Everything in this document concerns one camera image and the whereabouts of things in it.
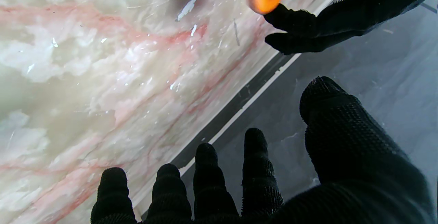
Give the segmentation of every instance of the glove finger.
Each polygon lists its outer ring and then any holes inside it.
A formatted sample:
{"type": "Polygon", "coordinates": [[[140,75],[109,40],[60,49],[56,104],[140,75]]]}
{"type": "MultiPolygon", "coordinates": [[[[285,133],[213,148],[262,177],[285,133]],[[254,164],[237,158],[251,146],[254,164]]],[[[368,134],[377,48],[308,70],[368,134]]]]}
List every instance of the glove finger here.
{"type": "Polygon", "coordinates": [[[180,171],[172,164],[165,164],[158,169],[157,179],[152,188],[152,203],[146,219],[170,217],[178,219],[179,222],[184,219],[190,220],[191,207],[180,171]]]}
{"type": "Polygon", "coordinates": [[[218,166],[216,151],[208,143],[199,145],[196,150],[193,191],[195,219],[215,214],[239,215],[233,198],[225,187],[225,178],[218,166]]]}
{"type": "Polygon", "coordinates": [[[268,145],[259,129],[251,128],[245,134],[242,174],[242,216],[269,216],[283,205],[268,145]]]}
{"type": "Polygon", "coordinates": [[[123,223],[137,223],[128,197],[129,190],[123,169],[108,168],[102,173],[97,189],[97,201],[91,211],[91,223],[97,223],[107,216],[123,223]]]}
{"type": "Polygon", "coordinates": [[[307,38],[313,38],[317,35],[316,16],[307,11],[288,10],[283,4],[279,4],[277,8],[264,17],[275,28],[293,35],[307,38]]]}
{"type": "Polygon", "coordinates": [[[273,33],[266,36],[265,43],[282,54],[321,52],[328,47],[364,33],[355,30],[318,38],[302,38],[289,33],[273,33]]]}

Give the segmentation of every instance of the gray surface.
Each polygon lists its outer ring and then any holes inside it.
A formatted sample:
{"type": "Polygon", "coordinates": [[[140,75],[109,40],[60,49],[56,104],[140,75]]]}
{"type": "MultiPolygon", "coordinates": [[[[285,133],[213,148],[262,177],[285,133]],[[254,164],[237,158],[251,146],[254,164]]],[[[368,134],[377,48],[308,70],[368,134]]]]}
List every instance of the gray surface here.
{"type": "Polygon", "coordinates": [[[435,9],[438,8],[437,0],[425,0],[423,3],[432,7],[432,8],[435,8],[435,9]]]}
{"type": "MultiPolygon", "coordinates": [[[[243,140],[261,129],[285,199],[317,184],[304,147],[299,99],[316,76],[329,76],[386,129],[427,176],[436,201],[438,174],[438,17],[417,7],[373,32],[321,53],[303,54],[214,143],[227,189],[241,206],[243,140]]],[[[183,177],[193,205],[193,168],[183,177]]]]}

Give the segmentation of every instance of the white marble pattern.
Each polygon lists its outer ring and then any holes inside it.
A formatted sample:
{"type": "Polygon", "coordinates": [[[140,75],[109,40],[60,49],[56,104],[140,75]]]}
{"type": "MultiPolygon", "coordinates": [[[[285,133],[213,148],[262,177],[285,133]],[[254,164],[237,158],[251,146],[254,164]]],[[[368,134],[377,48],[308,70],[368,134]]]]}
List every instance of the white marble pattern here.
{"type": "Polygon", "coordinates": [[[275,53],[246,0],[187,2],[0,0],[0,223],[89,222],[111,166],[135,199],[275,53]]]}

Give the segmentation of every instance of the gloved hand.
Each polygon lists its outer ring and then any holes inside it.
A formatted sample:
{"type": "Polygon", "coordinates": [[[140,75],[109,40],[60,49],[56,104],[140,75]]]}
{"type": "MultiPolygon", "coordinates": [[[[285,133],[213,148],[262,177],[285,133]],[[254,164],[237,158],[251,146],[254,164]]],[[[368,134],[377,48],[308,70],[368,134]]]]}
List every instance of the gloved hand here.
{"type": "Polygon", "coordinates": [[[379,24],[401,15],[424,0],[343,0],[318,16],[288,10],[280,4],[266,21],[287,33],[274,33],[265,42],[283,54],[320,52],[341,41],[361,36],[379,24]]]}
{"type": "MultiPolygon", "coordinates": [[[[107,222],[108,216],[124,221],[121,223],[136,223],[126,183],[125,173],[120,168],[110,168],[103,172],[98,189],[98,200],[92,210],[92,224],[119,223],[107,222]]],[[[255,223],[267,220],[283,205],[283,198],[274,177],[274,169],[268,159],[265,137],[255,128],[249,129],[245,134],[242,187],[242,216],[240,217],[233,198],[225,187],[225,179],[218,167],[215,149],[208,143],[201,144],[196,150],[193,179],[195,222],[217,224],[242,223],[245,220],[255,223]]],[[[153,224],[193,222],[186,188],[180,179],[178,168],[174,165],[166,164],[158,170],[152,190],[152,204],[144,222],[153,224]]]]}
{"type": "MultiPolygon", "coordinates": [[[[388,134],[327,77],[308,85],[300,101],[308,125],[306,149],[321,185],[283,204],[266,140],[245,134],[242,213],[225,187],[217,155],[201,144],[195,156],[194,220],[178,169],[162,166],[152,190],[147,224],[423,224],[434,208],[421,172],[388,134]]],[[[91,224],[136,224],[127,179],[119,168],[103,172],[91,224]]]]}

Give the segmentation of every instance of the black glove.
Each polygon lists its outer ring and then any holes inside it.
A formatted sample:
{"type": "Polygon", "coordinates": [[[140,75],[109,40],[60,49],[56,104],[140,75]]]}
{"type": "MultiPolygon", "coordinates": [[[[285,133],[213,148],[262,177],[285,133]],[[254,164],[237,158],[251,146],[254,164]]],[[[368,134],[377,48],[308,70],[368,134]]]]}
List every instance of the black glove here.
{"type": "MultiPolygon", "coordinates": [[[[434,223],[424,176],[382,127],[327,77],[305,89],[300,114],[306,149],[321,185],[285,204],[260,130],[245,134],[243,201],[239,216],[210,144],[196,151],[194,220],[178,169],[162,166],[152,190],[148,224],[422,224],[434,223]]],[[[135,224],[122,169],[107,169],[92,224],[135,224]]]]}
{"type": "Polygon", "coordinates": [[[341,41],[361,36],[379,24],[401,15],[424,0],[343,0],[318,16],[288,10],[280,4],[266,21],[287,33],[274,33],[265,42],[283,54],[320,52],[341,41]]]}
{"type": "MultiPolygon", "coordinates": [[[[201,144],[196,150],[193,180],[195,222],[217,224],[266,221],[283,205],[274,169],[268,159],[265,137],[255,128],[249,129],[245,134],[242,187],[240,217],[233,198],[225,187],[216,151],[208,143],[201,144]]],[[[191,207],[186,194],[178,168],[172,164],[162,166],[157,172],[152,190],[152,204],[144,222],[192,223],[191,207]]],[[[126,176],[119,168],[110,168],[103,172],[98,200],[91,215],[92,224],[119,223],[112,220],[136,224],[128,198],[126,176]]]]}

